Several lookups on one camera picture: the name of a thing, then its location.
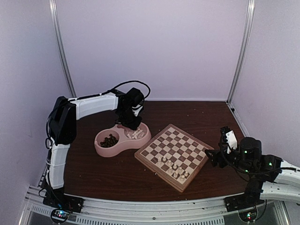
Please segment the pink double bowl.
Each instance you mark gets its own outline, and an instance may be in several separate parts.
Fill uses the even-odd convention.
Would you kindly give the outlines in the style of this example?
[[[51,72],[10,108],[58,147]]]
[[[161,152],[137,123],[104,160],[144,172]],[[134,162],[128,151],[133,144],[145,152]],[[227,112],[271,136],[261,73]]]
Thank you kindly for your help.
[[[114,157],[121,152],[128,150],[128,149],[139,149],[143,145],[145,145],[150,139],[151,139],[151,132],[148,128],[148,126],[144,123],[141,123],[138,128],[141,128],[145,135],[143,138],[139,140],[135,139],[129,139],[126,134],[129,131],[132,131],[131,129],[124,127],[122,125],[115,125],[114,127],[110,129],[105,129],[100,131],[94,140],[94,147],[96,149],[97,154],[99,154],[102,157],[110,158]],[[108,137],[109,134],[112,134],[118,139],[118,142],[116,145],[110,147],[110,148],[102,148],[100,146],[100,142],[104,140],[105,137]]]

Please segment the wooden chess board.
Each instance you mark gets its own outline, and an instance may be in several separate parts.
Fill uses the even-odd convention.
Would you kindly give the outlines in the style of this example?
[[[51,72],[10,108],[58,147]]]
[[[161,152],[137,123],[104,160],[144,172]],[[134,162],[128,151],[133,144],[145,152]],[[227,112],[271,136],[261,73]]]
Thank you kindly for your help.
[[[135,153],[135,158],[182,193],[208,161],[204,152],[206,149],[211,150],[212,147],[175,125],[169,124],[142,146]],[[162,158],[161,165],[158,165],[158,157]],[[170,166],[167,164],[168,160],[172,162]],[[172,167],[172,173],[168,173],[169,167]],[[177,178],[173,177],[174,172],[178,173]],[[181,181],[180,176],[185,172],[188,172],[189,176]]]

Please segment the light chess piece tall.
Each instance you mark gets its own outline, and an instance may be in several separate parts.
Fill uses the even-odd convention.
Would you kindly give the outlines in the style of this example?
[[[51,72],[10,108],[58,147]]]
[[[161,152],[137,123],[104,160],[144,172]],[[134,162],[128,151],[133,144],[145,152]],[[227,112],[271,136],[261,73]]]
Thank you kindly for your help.
[[[157,158],[157,164],[158,164],[158,165],[161,165],[161,164],[162,164],[162,158],[161,158],[161,157],[158,157],[158,158]]]

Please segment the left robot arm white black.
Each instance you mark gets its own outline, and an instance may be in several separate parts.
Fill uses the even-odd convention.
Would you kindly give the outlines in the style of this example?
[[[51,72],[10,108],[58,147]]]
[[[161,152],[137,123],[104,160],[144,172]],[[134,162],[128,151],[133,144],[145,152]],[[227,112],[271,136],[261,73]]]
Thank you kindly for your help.
[[[145,98],[137,88],[131,88],[127,93],[113,88],[84,97],[57,98],[46,122],[45,144],[49,151],[45,188],[51,203],[63,208],[68,202],[64,195],[64,169],[68,150],[77,135],[77,121],[92,114],[115,111],[118,115],[116,124],[136,130],[142,121],[139,114]]]

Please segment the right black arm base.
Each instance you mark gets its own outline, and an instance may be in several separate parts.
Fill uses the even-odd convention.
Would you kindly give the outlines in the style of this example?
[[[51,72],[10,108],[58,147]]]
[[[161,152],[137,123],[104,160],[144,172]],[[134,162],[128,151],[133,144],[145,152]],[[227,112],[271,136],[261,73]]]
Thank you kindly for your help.
[[[259,218],[258,206],[265,204],[264,200],[256,199],[247,194],[234,195],[224,199],[227,212],[237,211],[241,221],[255,222]]]

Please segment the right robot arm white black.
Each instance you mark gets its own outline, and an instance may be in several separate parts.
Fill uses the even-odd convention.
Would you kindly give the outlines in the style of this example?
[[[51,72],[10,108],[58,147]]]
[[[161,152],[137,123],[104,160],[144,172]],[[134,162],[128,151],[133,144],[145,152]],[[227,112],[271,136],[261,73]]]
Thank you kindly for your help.
[[[262,154],[261,141],[243,138],[239,144],[222,137],[219,150],[205,150],[213,166],[230,166],[249,177],[243,194],[227,197],[228,210],[251,207],[262,200],[300,202],[300,169],[280,157]]]

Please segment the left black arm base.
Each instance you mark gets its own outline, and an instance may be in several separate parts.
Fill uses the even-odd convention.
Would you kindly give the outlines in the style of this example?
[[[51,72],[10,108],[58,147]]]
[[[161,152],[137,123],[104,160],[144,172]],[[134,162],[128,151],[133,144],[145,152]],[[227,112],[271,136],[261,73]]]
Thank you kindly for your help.
[[[44,205],[53,207],[50,213],[50,219],[56,224],[65,223],[74,212],[81,213],[83,203],[83,198],[69,195],[65,195],[62,202],[56,198],[51,199],[48,196],[43,199]]]

